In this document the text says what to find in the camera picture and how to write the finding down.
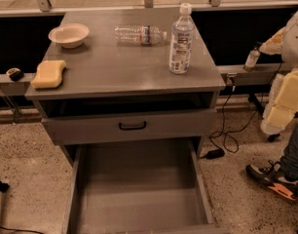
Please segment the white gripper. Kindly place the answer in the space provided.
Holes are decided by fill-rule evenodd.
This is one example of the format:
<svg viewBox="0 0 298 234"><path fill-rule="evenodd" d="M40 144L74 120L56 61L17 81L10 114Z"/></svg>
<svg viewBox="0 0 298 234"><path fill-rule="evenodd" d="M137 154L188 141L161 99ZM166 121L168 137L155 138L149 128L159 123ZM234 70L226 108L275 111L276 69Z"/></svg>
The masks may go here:
<svg viewBox="0 0 298 234"><path fill-rule="evenodd" d="M281 28L259 48L266 55L280 55L285 28ZM298 68L285 76L277 74L269 91L260 128L267 135L276 135L298 112Z"/></svg>

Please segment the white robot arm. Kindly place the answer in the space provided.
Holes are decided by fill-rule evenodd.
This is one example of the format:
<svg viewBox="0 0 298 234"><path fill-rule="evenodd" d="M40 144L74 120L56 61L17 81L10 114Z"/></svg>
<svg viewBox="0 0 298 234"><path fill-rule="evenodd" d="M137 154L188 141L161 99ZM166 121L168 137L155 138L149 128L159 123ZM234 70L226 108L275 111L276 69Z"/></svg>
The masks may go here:
<svg viewBox="0 0 298 234"><path fill-rule="evenodd" d="M298 11L285 27L260 47L263 54L281 55L291 71L278 74L272 83L269 102L263 113L261 130L276 135L285 129L298 112Z"/></svg>

